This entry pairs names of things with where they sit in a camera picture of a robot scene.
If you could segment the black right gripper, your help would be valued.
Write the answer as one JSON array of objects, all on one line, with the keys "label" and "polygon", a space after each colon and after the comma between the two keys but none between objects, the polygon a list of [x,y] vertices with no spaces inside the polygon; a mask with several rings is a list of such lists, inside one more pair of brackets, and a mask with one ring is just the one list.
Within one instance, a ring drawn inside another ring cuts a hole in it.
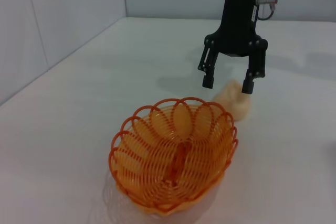
[{"label": "black right gripper", "polygon": [[242,93],[252,94],[254,79],[265,77],[268,41],[256,34],[256,0],[225,0],[220,26],[204,39],[204,50],[198,70],[205,73],[202,86],[212,88],[218,53],[249,56]]}]

